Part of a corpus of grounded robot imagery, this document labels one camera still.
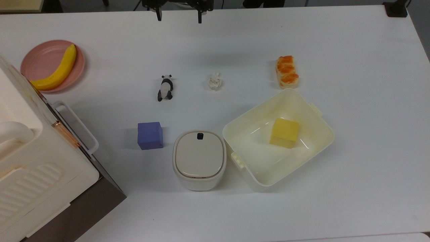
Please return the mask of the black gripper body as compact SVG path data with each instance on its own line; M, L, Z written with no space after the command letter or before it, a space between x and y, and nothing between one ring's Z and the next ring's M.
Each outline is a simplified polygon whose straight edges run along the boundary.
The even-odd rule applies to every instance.
M167 2L182 4L196 9L199 12L213 11L214 1L213 0L142 0L141 4L144 8L152 10L161 9Z

